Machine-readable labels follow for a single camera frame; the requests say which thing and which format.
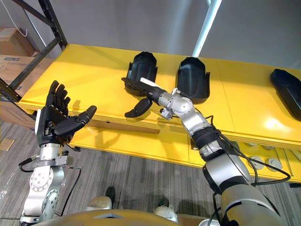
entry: yellow tabletop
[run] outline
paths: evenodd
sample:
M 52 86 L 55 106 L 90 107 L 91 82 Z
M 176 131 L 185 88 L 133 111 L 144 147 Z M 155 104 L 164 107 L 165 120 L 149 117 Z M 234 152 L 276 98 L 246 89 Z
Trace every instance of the yellow tabletop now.
M 129 62 L 139 51 L 68 45 L 58 59 L 44 72 L 40 79 L 24 95 L 20 106 L 36 110 L 45 103 L 47 90 L 53 80 L 66 86 L 70 114 L 84 111 L 90 105 L 97 106 L 95 120 L 113 121 L 123 124 L 145 126 L 155 129 L 170 129 L 185 132 L 178 119 L 167 121 L 160 116 L 160 107 L 153 105 L 143 116 L 127 119 L 124 113 L 139 101 L 124 89 L 122 77 L 126 77 Z M 185 56 L 154 53 L 158 73 L 156 83 L 171 91 L 175 87 L 175 76 Z M 216 125 L 225 131 L 233 131 L 227 100 L 215 60 L 204 59 L 206 69 L 211 72 L 211 96 L 200 106 L 204 115 L 213 114 Z
M 32 113 L 41 108 L 53 80 L 66 86 L 70 115 L 97 106 L 95 120 L 186 133 L 179 119 L 167 121 L 160 107 L 136 119 L 127 119 L 140 97 L 128 94 L 121 81 L 139 51 L 70 44 L 18 103 Z M 167 91 L 175 86 L 180 62 L 186 56 L 154 53 L 158 73 L 156 83 Z M 301 122 L 293 119 L 269 81 L 271 66 L 205 59 L 210 75 L 210 97 L 196 107 L 204 116 L 214 115 L 214 124 L 231 140 L 301 147 Z M 298 76 L 300 72 L 287 70 Z
M 275 67 L 217 60 L 236 133 L 301 141 L 301 122 L 294 119 L 270 81 Z M 301 80 L 301 72 L 285 69 Z

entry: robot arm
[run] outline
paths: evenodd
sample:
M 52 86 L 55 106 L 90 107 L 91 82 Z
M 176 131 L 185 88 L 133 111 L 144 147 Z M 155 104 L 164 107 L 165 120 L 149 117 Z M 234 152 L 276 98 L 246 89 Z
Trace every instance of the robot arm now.
M 39 155 L 33 156 L 19 167 L 37 159 L 30 177 L 30 190 L 20 218 L 22 225 L 32 225 L 53 218 L 59 199 L 63 168 L 71 163 L 63 146 L 69 143 L 75 131 L 84 127 L 96 112 L 91 106 L 78 116 L 68 116 L 69 97 L 64 85 L 54 81 L 50 87 L 46 106 L 38 110 L 35 133 L 40 146 Z
M 181 119 L 206 162 L 203 173 L 210 187 L 222 195 L 222 226 L 284 225 L 269 201 L 251 185 L 250 174 L 238 154 L 221 139 L 221 132 L 209 124 L 201 112 L 196 111 L 186 94 L 177 88 L 168 93 L 146 79 L 122 80 L 128 86 L 143 90 L 146 99 L 164 107 L 162 117 L 170 120 L 176 115 Z M 136 115 L 142 115 L 148 108 L 134 109 L 138 113 Z

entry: gray wall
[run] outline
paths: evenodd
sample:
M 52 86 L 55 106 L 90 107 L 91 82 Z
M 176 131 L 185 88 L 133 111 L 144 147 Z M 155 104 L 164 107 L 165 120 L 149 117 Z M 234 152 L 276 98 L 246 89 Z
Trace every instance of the gray wall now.
M 182 55 L 192 53 L 208 9 L 206 0 L 51 2 L 69 43 Z M 49 43 L 51 30 L 33 20 Z M 224 0 L 201 56 L 300 69 L 300 40 L 300 0 Z

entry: black metal beam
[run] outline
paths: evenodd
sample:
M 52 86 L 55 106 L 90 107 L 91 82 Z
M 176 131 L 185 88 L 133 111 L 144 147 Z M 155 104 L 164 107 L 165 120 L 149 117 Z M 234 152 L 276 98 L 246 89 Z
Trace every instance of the black metal beam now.
M 53 39 L 36 57 L 24 68 L 24 70 L 11 82 L 9 85 L 15 90 L 26 77 L 33 71 L 33 69 L 41 62 L 41 60 L 56 46 L 60 41 L 59 37 Z
M 11 102 L 19 102 L 21 97 L 5 81 L 0 78 L 0 92 Z
M 41 5 L 41 8 L 42 8 L 46 18 L 48 18 L 50 21 L 52 21 L 55 24 L 55 28 L 53 28 L 53 27 L 51 28 L 52 32 L 56 37 L 60 37 L 59 45 L 60 45 L 61 49 L 64 49 L 68 45 L 68 43 L 67 43 L 67 40 L 62 31 L 62 28 L 56 18 L 55 12 L 52 8 L 50 1 L 49 0 L 39 0 L 39 3 Z
M 44 23 L 46 23 L 51 28 L 55 28 L 55 24 L 53 22 L 51 22 L 49 19 L 47 19 L 46 17 L 44 17 L 41 13 L 39 13 L 38 11 L 36 11 L 33 7 L 31 7 L 30 5 L 28 5 L 25 1 L 23 1 L 23 0 L 12 0 L 12 1 L 15 2 L 16 4 L 18 4 L 19 6 L 21 6 L 26 11 L 30 12 L 31 14 L 33 14 L 39 20 L 41 20 Z

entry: black plastic shoe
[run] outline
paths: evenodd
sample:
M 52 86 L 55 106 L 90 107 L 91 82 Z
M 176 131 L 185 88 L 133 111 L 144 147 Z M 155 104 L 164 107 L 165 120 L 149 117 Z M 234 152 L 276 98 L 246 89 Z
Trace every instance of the black plastic shoe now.
M 113 186 L 110 186 L 107 188 L 106 192 L 105 192 L 105 196 L 109 197 L 112 201 L 112 206 L 114 204 L 115 201 L 115 188 Z
M 169 200 L 166 197 L 163 197 L 162 199 L 160 199 L 158 207 L 159 206 L 166 206 L 169 207 Z

